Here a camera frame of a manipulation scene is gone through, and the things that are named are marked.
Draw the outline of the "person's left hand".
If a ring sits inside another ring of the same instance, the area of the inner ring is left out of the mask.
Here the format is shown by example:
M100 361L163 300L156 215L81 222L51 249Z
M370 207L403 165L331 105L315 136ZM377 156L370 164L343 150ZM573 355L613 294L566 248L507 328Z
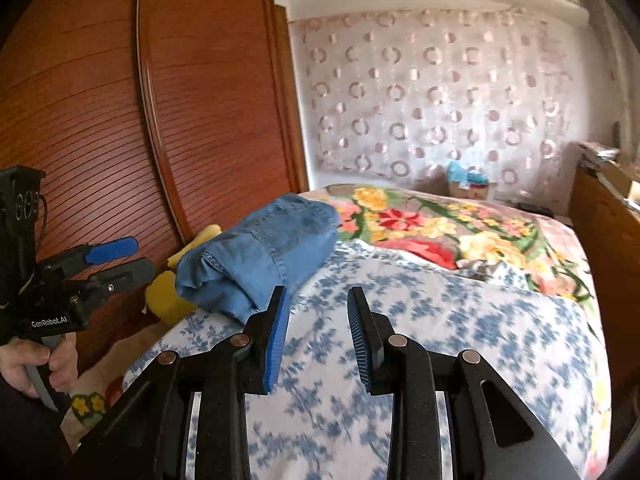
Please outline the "person's left hand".
M36 387L29 379L26 366L45 366L50 372L50 384L57 392L69 392L78 378L76 334L67 333L50 350L42 344L14 337L1 347L1 375L17 391L38 399Z

